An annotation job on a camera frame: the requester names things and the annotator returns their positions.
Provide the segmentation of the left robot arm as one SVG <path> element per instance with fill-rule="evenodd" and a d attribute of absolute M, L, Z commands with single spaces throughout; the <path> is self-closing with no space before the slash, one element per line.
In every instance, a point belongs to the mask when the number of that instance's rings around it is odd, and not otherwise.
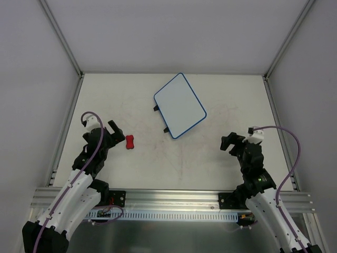
<path fill-rule="evenodd" d="M 97 179 L 108 152 L 125 140 L 123 131 L 114 121 L 108 122 L 113 133 L 90 115 L 83 125 L 86 145 L 74 160 L 66 184 L 50 206 L 35 222 L 28 221 L 23 229 L 25 252 L 67 252 L 71 237 L 86 215 L 97 205 L 107 205 L 109 185 Z"/>

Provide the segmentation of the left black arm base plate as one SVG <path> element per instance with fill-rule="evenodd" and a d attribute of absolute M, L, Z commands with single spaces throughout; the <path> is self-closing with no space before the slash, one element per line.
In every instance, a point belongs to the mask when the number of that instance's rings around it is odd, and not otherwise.
<path fill-rule="evenodd" d="M 110 190 L 108 194 L 108 204 L 119 206 L 121 208 L 125 207 L 126 201 L 126 191 L 122 190 Z"/>

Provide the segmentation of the red bone-shaped eraser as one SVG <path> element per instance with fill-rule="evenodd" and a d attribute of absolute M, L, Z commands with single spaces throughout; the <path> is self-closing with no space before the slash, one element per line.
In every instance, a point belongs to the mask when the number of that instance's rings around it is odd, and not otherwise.
<path fill-rule="evenodd" d="M 128 150 L 134 149 L 134 136 L 133 135 L 127 135 L 125 137 L 126 141 L 126 148 Z"/>

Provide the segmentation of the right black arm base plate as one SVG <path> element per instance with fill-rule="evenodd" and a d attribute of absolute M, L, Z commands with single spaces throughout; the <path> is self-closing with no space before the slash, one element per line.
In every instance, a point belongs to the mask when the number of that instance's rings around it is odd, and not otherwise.
<path fill-rule="evenodd" d="M 244 195 L 236 192 L 218 193 L 218 203 L 221 210 L 247 210 Z"/>

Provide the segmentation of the blue framed whiteboard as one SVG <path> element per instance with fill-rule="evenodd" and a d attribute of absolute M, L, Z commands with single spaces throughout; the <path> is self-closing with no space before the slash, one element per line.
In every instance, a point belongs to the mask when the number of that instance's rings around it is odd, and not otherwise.
<path fill-rule="evenodd" d="M 160 88 L 153 99 L 174 140 L 207 117 L 204 106 L 183 73 L 178 73 Z"/>

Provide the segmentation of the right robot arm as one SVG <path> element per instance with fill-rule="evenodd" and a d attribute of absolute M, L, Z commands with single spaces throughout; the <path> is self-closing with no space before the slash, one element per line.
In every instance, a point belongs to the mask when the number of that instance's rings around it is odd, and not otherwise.
<path fill-rule="evenodd" d="M 321 252 L 295 224 L 264 168 L 263 139 L 261 130 L 250 132 L 248 137 L 232 132 L 221 138 L 220 149 L 237 158 L 243 183 L 227 197 L 220 197 L 219 207 L 249 209 L 255 221 L 274 237 L 280 252 Z"/>

